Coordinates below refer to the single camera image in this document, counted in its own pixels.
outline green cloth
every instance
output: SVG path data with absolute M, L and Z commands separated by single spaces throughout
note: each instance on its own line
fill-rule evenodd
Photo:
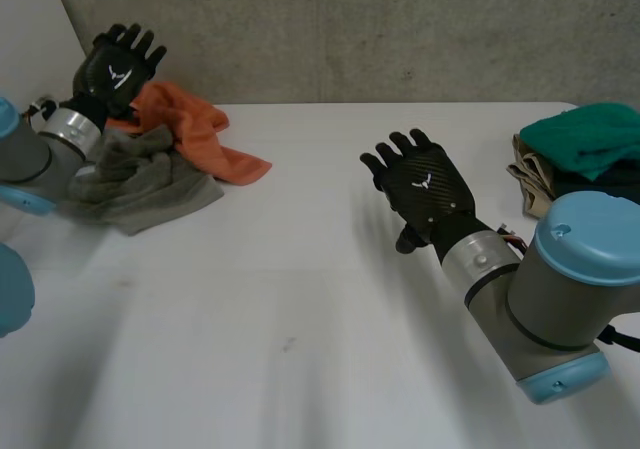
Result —
M 520 138 L 558 169 L 593 181 L 621 159 L 640 160 L 640 114 L 623 104 L 591 104 L 535 122 Z

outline orange towel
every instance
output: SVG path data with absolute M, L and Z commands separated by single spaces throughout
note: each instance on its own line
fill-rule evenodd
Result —
M 202 172 L 242 186 L 271 168 L 269 162 L 221 146 L 216 133 L 229 126 L 227 115 L 171 82 L 148 82 L 132 106 L 138 111 L 139 125 L 117 120 L 110 120 L 110 125 L 141 134 L 166 124 L 178 152 Z

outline cloth pile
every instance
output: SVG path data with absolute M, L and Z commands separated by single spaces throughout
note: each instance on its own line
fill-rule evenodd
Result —
M 271 168 L 269 162 L 221 146 L 217 133 L 229 126 L 227 115 L 171 82 L 148 82 L 132 106 L 137 110 L 136 123 L 111 120 L 110 124 L 130 134 L 166 124 L 182 157 L 217 179 L 243 186 Z
M 524 211 L 546 214 L 552 201 L 576 191 L 601 191 L 640 204 L 640 114 L 599 103 L 531 124 L 513 137 Z
M 58 211 L 86 224 L 112 224 L 132 236 L 220 199 L 216 180 L 172 149 L 164 125 L 131 137 L 110 130 L 94 171 L 71 180 Z
M 127 235 L 197 211 L 224 194 L 214 179 L 250 184 L 271 164 L 218 142 L 227 115 L 170 82 L 145 84 L 135 122 L 109 120 L 92 154 L 94 171 L 76 176 L 58 211 L 80 222 L 113 224 Z

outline table surface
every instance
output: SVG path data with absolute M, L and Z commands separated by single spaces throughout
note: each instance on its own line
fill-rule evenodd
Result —
M 528 239 L 511 135 L 570 107 L 223 106 L 221 141 L 274 163 L 255 184 L 133 238 L 25 217 L 7 244 L 37 302 L 0 344 L 0 447 L 637 447 L 638 355 L 607 347 L 615 377 L 529 403 L 432 250 L 394 252 L 358 161 L 420 127 L 479 217 Z

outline blue cap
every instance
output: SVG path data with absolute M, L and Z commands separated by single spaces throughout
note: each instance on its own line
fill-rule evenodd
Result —
M 596 352 L 520 379 L 517 384 L 531 402 L 547 404 L 580 392 L 610 373 L 607 358 Z
M 0 244 L 0 337 L 27 323 L 35 301 L 27 265 L 18 253 Z
M 16 130 L 20 123 L 20 114 L 9 101 L 0 97 L 0 139 Z
M 48 199 L 2 185 L 0 185 L 0 202 L 35 216 L 46 216 L 56 208 L 56 204 Z
M 604 192 L 562 196 L 536 226 L 542 259 L 585 284 L 640 283 L 640 205 Z

